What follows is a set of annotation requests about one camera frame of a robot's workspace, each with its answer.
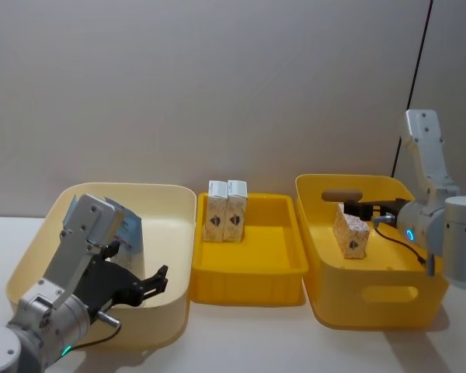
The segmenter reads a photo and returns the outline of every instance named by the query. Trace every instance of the brown handle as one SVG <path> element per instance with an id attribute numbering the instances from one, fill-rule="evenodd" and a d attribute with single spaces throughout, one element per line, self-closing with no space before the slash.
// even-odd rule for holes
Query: brown handle
<path id="1" fill-rule="evenodd" d="M 360 200 L 363 192 L 358 189 L 329 189 L 321 193 L 321 199 L 326 202 L 345 202 L 346 200 Z"/>

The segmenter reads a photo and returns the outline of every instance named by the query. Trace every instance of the green led light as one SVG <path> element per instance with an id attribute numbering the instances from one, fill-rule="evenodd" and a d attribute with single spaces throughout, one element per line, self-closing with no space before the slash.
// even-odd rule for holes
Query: green led light
<path id="1" fill-rule="evenodd" d="M 72 348 L 72 346 L 67 346 L 67 347 L 64 349 L 64 351 L 62 351 L 61 357 L 64 356 L 64 355 L 66 355 L 66 353 L 69 352 L 69 351 L 71 350 L 71 348 Z"/>

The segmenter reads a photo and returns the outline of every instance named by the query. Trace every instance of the cream plastic bin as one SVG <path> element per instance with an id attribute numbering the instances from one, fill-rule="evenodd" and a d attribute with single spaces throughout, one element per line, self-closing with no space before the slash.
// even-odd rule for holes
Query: cream plastic bin
<path id="1" fill-rule="evenodd" d="M 109 314 L 123 327 L 117 337 L 100 347 L 149 349 L 176 340 L 188 320 L 188 285 L 193 252 L 196 195 L 183 186 L 155 184 L 87 183 L 64 191 L 48 213 L 30 247 L 7 284 L 12 307 L 43 275 L 59 245 L 62 220 L 74 195 L 108 197 L 141 217 L 145 276 L 169 266 L 165 293 L 140 307 L 118 305 Z M 83 343 L 109 335 L 112 330 L 96 322 Z"/>

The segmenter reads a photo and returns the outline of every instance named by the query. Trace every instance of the small box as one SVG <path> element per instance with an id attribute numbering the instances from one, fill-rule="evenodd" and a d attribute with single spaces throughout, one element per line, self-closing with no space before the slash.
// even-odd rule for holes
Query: small box
<path id="1" fill-rule="evenodd" d="M 224 220 L 223 241 L 240 242 L 247 208 L 247 183 L 228 180 L 228 205 Z"/>
<path id="2" fill-rule="evenodd" d="M 207 216 L 203 226 L 203 239 L 221 242 L 224 231 L 224 214 L 228 202 L 228 184 L 224 181 L 209 181 L 207 195 Z"/>
<path id="3" fill-rule="evenodd" d="M 339 204 L 336 208 L 333 233 L 335 233 L 336 241 L 346 259 L 364 259 L 366 257 L 370 229 L 357 216 L 344 214 L 343 204 Z"/>

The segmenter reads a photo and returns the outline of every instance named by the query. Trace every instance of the white wall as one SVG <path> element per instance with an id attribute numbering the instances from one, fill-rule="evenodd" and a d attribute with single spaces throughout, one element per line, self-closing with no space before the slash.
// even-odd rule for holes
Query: white wall
<path id="1" fill-rule="evenodd" d="M 447 171 L 466 194 L 466 0 L 433 3 L 412 108 L 438 112 Z M 396 176 L 418 193 L 405 149 Z"/>
<path id="2" fill-rule="evenodd" d="M 388 174 L 427 7 L 0 0 L 0 214 L 86 181 Z"/>

